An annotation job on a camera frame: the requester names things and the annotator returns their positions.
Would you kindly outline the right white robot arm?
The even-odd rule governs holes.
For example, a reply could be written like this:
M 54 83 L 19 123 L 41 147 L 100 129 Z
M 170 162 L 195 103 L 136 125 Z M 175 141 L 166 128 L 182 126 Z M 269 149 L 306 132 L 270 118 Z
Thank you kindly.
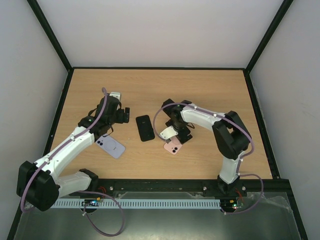
M 158 134 L 165 141 L 164 148 L 176 154 L 183 144 L 192 139 L 190 129 L 197 125 L 213 133 L 217 148 L 223 156 L 217 176 L 217 189 L 229 196 L 240 179 L 239 169 L 243 158 L 252 154 L 254 143 L 243 121 L 235 111 L 220 113 L 201 108 L 184 100 L 167 99 L 161 110 L 169 117 L 166 128 Z

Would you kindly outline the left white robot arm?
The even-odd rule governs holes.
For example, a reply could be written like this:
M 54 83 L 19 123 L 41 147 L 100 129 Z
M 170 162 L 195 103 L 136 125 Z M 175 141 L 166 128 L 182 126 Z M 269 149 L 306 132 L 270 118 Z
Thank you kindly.
M 119 157 L 125 148 L 107 132 L 113 129 L 114 124 L 128 123 L 129 119 L 130 109 L 122 108 L 121 94 L 111 92 L 80 120 L 74 131 L 54 150 L 34 163 L 25 161 L 19 167 L 16 190 L 21 197 L 21 210 L 25 210 L 25 204 L 29 203 L 44 212 L 61 197 L 78 191 L 97 190 L 99 177 L 86 168 L 71 175 L 61 176 L 61 173 L 92 144 Z

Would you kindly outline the pink phone case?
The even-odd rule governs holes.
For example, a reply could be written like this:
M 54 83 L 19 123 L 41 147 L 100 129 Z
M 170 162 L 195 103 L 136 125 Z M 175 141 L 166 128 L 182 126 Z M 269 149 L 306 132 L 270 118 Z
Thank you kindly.
M 182 148 L 182 144 L 180 143 L 180 141 L 178 140 L 178 138 L 176 136 L 173 136 L 170 138 L 169 142 L 166 142 L 164 144 L 164 149 L 166 151 L 168 151 L 170 154 L 172 155 L 176 155 L 179 150 Z

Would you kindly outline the black phone case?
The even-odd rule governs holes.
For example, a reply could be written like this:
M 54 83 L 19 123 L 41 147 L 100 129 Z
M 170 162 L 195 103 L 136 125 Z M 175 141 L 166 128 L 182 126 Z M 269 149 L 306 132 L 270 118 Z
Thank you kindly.
M 154 130 L 150 117 L 148 115 L 141 115 L 135 118 L 140 140 L 142 142 L 151 141 L 155 138 Z

